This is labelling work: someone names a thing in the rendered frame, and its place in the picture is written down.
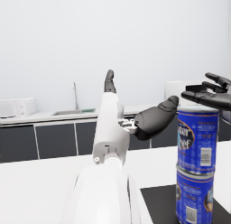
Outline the silver sink faucet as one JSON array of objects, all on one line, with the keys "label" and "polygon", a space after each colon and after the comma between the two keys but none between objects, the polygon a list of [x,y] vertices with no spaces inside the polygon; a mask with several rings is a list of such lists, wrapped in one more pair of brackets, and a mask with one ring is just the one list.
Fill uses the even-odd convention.
[{"label": "silver sink faucet", "polygon": [[75,95],[75,109],[78,110],[79,109],[79,103],[78,103],[78,99],[77,99],[76,83],[74,81],[73,81],[72,87],[74,89],[74,95]]}]

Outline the white microwave oven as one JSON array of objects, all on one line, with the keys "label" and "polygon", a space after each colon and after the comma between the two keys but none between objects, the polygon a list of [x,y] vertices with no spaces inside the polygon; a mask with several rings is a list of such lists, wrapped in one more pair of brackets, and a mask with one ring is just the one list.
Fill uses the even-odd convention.
[{"label": "white microwave oven", "polygon": [[15,98],[0,100],[0,117],[28,117],[37,112],[36,98]]}]

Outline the dark grey kitchen cabinets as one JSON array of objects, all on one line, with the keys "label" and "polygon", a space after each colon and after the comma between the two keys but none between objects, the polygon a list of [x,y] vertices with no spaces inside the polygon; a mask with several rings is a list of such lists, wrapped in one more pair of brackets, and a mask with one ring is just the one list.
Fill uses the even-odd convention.
[{"label": "dark grey kitchen cabinets", "polygon": [[[177,145],[177,116],[160,135],[140,141],[130,137],[129,150]],[[0,163],[92,154],[96,119],[0,127]],[[219,119],[218,141],[231,139],[231,126]]]}]

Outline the white box appliance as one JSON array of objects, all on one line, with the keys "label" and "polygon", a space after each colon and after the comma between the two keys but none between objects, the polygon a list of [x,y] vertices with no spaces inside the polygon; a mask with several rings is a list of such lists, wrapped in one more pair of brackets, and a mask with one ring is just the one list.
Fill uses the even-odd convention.
[{"label": "white box appliance", "polygon": [[187,86],[198,86],[201,85],[202,82],[203,79],[167,81],[165,83],[164,98],[167,99],[170,96],[177,96],[179,98],[180,106],[196,106],[195,102],[183,98],[181,93],[186,90]]}]

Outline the blue printed can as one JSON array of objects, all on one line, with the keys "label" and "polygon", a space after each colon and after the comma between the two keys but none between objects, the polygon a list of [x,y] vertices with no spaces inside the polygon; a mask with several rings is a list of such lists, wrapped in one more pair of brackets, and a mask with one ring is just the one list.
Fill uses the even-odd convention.
[{"label": "blue printed can", "polygon": [[219,112],[215,108],[191,106],[178,108],[178,165],[195,173],[213,173]]},{"label": "blue printed can", "polygon": [[180,224],[211,224],[214,174],[194,174],[177,168],[176,217]]}]

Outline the dark grey square mat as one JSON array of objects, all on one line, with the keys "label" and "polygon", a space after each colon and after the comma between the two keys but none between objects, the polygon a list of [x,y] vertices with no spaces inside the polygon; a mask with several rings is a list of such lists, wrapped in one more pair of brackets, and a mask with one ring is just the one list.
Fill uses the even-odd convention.
[{"label": "dark grey square mat", "polygon": [[[180,224],[176,218],[175,185],[141,189],[154,224]],[[212,224],[231,224],[229,214],[217,201],[213,201]]]}]

